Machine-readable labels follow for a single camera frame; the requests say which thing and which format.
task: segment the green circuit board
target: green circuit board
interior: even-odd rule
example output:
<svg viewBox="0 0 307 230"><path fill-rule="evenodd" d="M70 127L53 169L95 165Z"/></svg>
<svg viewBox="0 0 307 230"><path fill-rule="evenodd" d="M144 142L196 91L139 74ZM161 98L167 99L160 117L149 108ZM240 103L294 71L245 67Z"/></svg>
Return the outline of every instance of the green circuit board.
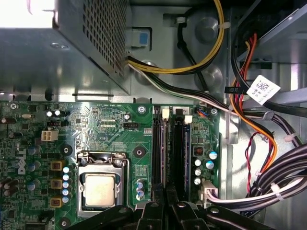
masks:
<svg viewBox="0 0 307 230"><path fill-rule="evenodd" d="M1 102L0 106L0 117L7 119L1 120L0 124L0 179L10 177L18 180L15 186L18 191L15 193L5 195L5 188L1 190L1 229L24 230L34 229L35 226L38 230L60 230L82 221L84 218L76 213L76 156L82 150L125 153L130 161L125 175L129 170L130 178L129 181L127 178L121 180L129 194L124 197L124 204L135 206L151 199L152 104ZM208 158L207 150L219 151L218 116L201 117L195 113L195 106L183 106L188 108L187 114L193 116L189 125L191 139L188 141L187 167L190 174L187 179L191 200L195 201L198 199L198 188L193 184L193 161L197 157L204 162ZM63 113L54 116L54 111ZM55 131L56 140L43 140L43 131ZM39 146L39 151L36 149L37 153L31 155L28 148L33 146ZM67 146L72 148L71 155L63 152ZM203 148L202 156L194 155L195 146ZM137 148L142 149L142 157L136 154ZM38 162L39 168L29 170L29 165L33 166L34 162ZM72 183L69 202L56 208L50 206L51 199L62 197L63 188L51 188L50 183L62 179L63 172L52 169L52 165L59 162L63 166L73 166L70 172ZM218 159L215 163L213 170L207 170L202 165L201 177L218 186ZM144 184L141 198L137 193L138 180ZM29 189L33 181L39 181L39 184L35 189ZM41 224L42 213L46 215L46 211L50 210L54 211L54 217L47 225ZM68 220L68 225L62 226L63 220Z"/></svg>

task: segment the ram slot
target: ram slot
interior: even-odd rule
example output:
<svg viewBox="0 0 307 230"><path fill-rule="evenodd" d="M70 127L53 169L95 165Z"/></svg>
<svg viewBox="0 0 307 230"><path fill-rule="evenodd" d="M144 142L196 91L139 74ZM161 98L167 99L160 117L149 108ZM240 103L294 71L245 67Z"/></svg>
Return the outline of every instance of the ram slot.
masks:
<svg viewBox="0 0 307 230"><path fill-rule="evenodd" d="M190 162L191 162L191 126L187 125L184 127L185 130L185 136L184 136L184 154L185 154L185 193L189 199L190 195L190 181L191 181L191 167L190 167Z"/></svg>
<svg viewBox="0 0 307 230"><path fill-rule="evenodd" d="M174 123L172 149L172 178L177 190L178 198L185 199L185 130L183 118L177 117Z"/></svg>
<svg viewBox="0 0 307 230"><path fill-rule="evenodd" d="M154 108L152 142L152 184L161 182L161 114L160 108Z"/></svg>
<svg viewBox="0 0 307 230"><path fill-rule="evenodd" d="M168 121L161 125L161 181L165 188L168 181Z"/></svg>

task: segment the barcode sticker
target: barcode sticker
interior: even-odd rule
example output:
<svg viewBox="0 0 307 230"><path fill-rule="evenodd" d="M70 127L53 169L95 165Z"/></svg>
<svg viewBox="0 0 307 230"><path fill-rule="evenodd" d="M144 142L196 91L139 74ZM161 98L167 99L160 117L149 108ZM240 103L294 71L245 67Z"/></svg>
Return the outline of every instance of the barcode sticker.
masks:
<svg viewBox="0 0 307 230"><path fill-rule="evenodd" d="M273 97L280 87L264 76L259 75L250 86L247 94L259 104L263 105L268 99Z"/></svg>

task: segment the ventilation grille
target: ventilation grille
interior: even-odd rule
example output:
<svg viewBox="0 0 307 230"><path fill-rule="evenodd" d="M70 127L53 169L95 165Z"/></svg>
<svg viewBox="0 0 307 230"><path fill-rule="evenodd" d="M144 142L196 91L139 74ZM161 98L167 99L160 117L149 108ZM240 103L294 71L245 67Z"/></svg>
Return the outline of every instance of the ventilation grille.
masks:
<svg viewBox="0 0 307 230"><path fill-rule="evenodd" d="M127 0L84 0L83 33L107 60L124 76Z"/></svg>

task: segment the computer motherboard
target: computer motherboard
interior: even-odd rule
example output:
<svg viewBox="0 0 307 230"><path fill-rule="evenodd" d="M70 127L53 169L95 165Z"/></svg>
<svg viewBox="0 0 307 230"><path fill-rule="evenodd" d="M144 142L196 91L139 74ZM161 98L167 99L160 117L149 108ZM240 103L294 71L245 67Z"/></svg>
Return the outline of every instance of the computer motherboard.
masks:
<svg viewBox="0 0 307 230"><path fill-rule="evenodd" d="M174 184L219 184L219 116L193 105L0 103L2 230L60 230Z"/></svg>

